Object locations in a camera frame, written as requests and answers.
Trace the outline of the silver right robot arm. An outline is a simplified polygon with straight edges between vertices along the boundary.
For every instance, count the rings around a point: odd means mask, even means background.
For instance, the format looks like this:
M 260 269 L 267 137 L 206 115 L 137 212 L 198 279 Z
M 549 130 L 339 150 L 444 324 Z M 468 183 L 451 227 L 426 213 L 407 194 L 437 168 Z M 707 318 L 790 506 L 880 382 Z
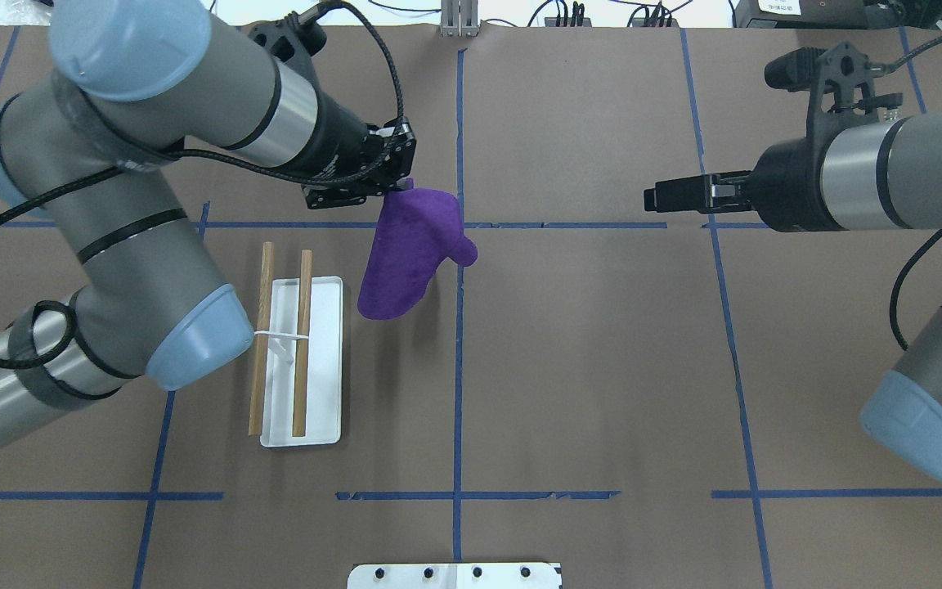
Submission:
M 879 122 L 823 113 L 806 137 L 767 149 L 751 170 L 655 183 L 644 209 L 702 215 L 752 211 L 776 232 L 928 231 L 890 293 L 942 238 L 942 112 Z M 942 303 L 863 406 L 864 432 L 942 483 Z

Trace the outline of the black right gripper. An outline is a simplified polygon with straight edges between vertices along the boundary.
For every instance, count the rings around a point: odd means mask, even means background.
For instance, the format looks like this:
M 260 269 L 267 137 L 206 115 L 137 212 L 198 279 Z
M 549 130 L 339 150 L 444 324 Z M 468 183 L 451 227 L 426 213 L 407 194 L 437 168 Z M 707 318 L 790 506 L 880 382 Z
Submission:
M 834 232 L 835 220 L 821 190 L 826 150 L 807 138 L 770 146 L 751 170 L 716 175 L 718 187 L 736 187 L 736 193 L 720 197 L 715 206 L 714 174 L 657 182 L 644 190 L 644 211 L 702 215 L 755 211 L 777 232 Z

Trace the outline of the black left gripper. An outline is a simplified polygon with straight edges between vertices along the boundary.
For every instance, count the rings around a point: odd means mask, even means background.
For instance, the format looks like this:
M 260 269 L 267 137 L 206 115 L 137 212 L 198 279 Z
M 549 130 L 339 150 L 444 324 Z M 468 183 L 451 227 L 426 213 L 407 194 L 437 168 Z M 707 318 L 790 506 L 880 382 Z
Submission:
M 308 209 L 362 205 L 367 198 L 414 187 L 411 169 L 416 137 L 406 115 L 368 124 L 332 97 L 321 94 L 319 119 L 300 153 Z

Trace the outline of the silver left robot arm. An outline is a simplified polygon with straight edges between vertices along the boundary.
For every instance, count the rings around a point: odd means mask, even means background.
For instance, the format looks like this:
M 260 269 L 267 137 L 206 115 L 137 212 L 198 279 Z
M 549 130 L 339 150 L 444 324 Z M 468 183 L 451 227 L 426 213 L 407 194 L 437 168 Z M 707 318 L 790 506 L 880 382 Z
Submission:
M 363 122 L 312 63 L 350 11 L 383 53 L 395 119 Z M 162 169 L 183 158 L 299 184 L 310 209 L 409 186 L 415 135 L 388 46 L 347 1 L 243 34 L 198 1 L 57 1 L 53 66 L 0 109 L 0 227 L 48 217 L 88 284 L 0 333 L 0 448 L 147 375 L 177 390 L 253 343 L 235 288 Z

